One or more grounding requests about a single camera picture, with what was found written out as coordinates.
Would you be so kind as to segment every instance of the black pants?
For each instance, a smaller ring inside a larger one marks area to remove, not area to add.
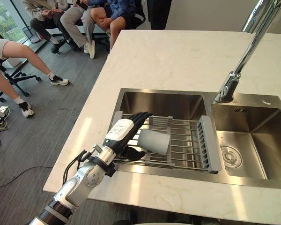
[[[46,29],[53,29],[58,28],[60,32],[63,34],[66,40],[70,39],[70,35],[66,31],[66,29],[63,27],[63,25],[60,22],[60,18],[62,16],[62,13],[53,13],[52,18],[45,18],[45,21],[39,21],[37,19],[32,19],[30,21],[31,27],[38,32],[40,35],[42,35],[43,38],[45,38],[47,41],[50,40],[51,34],[46,31]]]
[[[164,30],[172,0],[147,0],[148,16],[152,30]]]

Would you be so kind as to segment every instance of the robotic arm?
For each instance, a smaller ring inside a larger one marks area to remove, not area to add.
[[[71,215],[87,199],[94,187],[99,185],[104,175],[115,173],[113,159],[125,152],[134,160],[144,156],[144,152],[127,147],[127,143],[137,133],[151,113],[140,112],[128,119],[119,120],[105,137],[102,148],[94,146],[88,153],[89,162],[79,168],[77,173],[68,180],[56,193],[53,200],[43,212],[35,217],[30,225],[64,225]]]

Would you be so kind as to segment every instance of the sink drain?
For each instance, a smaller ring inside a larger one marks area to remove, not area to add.
[[[240,156],[239,152],[229,146],[221,147],[224,164],[230,168],[237,168],[242,163],[242,157]]]

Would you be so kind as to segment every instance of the window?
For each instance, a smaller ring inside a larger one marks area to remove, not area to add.
[[[23,31],[17,26],[7,8],[2,3],[2,0],[0,0],[0,34],[4,38],[16,42],[20,42],[26,38]]]

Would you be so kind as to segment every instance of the chrome faucet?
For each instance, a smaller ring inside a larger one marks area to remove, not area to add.
[[[248,16],[242,31],[253,33],[256,30],[256,34],[239,61],[236,68],[231,71],[223,83],[218,94],[214,98],[216,102],[227,103],[233,100],[233,93],[238,85],[241,77],[241,70],[252,56],[256,47],[260,43],[267,29],[271,25],[273,19],[281,9],[281,0],[259,0],[255,8]]]

